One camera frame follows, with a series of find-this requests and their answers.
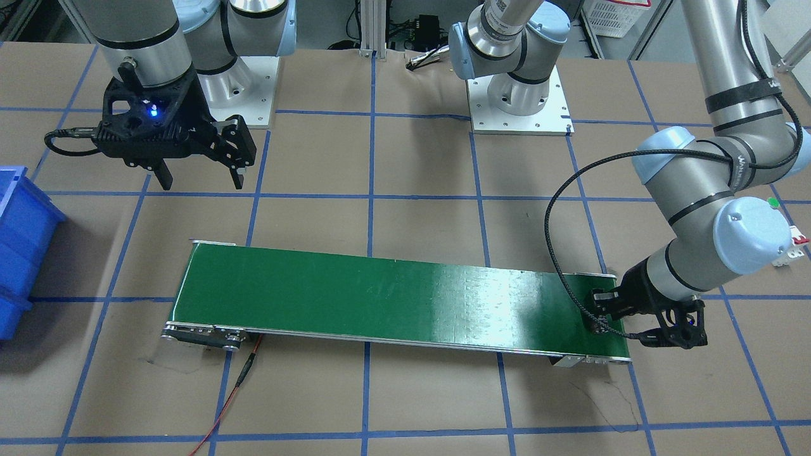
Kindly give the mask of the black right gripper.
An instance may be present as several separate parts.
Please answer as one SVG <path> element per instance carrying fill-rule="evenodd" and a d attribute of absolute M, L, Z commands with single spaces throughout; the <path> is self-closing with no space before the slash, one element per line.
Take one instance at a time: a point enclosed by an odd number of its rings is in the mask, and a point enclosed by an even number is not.
<path fill-rule="evenodd" d="M 170 191 L 173 176 L 165 159 L 200 154 L 230 168 L 235 189 L 243 189 L 245 167 L 255 163 L 251 133 L 240 115 L 215 120 L 193 68 L 177 80 L 147 87 L 136 64 L 121 63 L 103 101 L 101 152 L 108 158 L 151 167 L 162 190 Z"/>

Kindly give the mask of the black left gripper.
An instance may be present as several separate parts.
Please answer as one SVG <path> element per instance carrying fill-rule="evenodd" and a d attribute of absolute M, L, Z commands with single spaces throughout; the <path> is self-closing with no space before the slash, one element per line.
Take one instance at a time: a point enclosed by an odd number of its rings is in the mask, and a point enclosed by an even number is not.
<path fill-rule="evenodd" d="M 658 314 L 668 324 L 677 326 L 674 309 L 675 301 L 664 297 L 649 279 L 647 260 L 626 271 L 619 286 L 591 290 L 590 312 L 605 323 L 627 315 Z"/>

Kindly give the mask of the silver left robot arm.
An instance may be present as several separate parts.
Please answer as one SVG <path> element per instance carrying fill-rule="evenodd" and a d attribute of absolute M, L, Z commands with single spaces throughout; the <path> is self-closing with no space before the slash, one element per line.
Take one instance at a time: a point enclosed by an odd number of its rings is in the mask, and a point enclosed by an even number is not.
<path fill-rule="evenodd" d="M 486 1 L 449 37 L 463 80 L 493 76 L 489 98 L 510 115 L 538 113 L 568 35 L 542 1 Z M 626 271 L 619 286 L 595 289 L 580 302 L 561 283 L 592 332 L 621 335 L 611 322 L 653 314 L 658 326 L 629 339 L 646 346 L 689 348 L 706 340 L 701 295 L 758 272 L 793 243 L 789 223 L 770 204 L 738 192 L 772 184 L 809 165 L 809 134 L 763 60 L 767 49 L 746 1 L 689 1 L 687 28 L 706 95 L 713 135 L 697 139 L 669 127 L 640 144 L 581 168 L 582 174 L 630 158 L 636 174 L 675 233 L 672 241 Z"/>

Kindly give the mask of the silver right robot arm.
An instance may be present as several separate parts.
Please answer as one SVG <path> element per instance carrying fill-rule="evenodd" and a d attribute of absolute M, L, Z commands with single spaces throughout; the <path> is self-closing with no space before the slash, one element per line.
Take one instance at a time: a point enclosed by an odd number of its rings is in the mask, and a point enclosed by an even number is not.
<path fill-rule="evenodd" d="M 113 77 L 95 127 L 44 136 L 90 139 L 169 190 L 166 162 L 193 155 L 225 165 L 237 189 L 255 164 L 251 128 L 267 126 L 279 58 L 295 52 L 293 1 L 76 1 Z"/>

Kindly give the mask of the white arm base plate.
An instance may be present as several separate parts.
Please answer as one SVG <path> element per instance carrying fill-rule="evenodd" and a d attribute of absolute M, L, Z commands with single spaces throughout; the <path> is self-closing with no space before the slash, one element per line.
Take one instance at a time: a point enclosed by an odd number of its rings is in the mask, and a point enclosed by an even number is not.
<path fill-rule="evenodd" d="M 541 84 L 508 74 L 467 80 L 471 128 L 475 134 L 570 136 L 575 132 L 557 67 Z"/>
<path fill-rule="evenodd" d="M 220 74 L 199 74 L 211 115 L 218 121 L 240 115 L 248 128 L 269 128 L 279 69 L 278 57 L 247 56 Z"/>

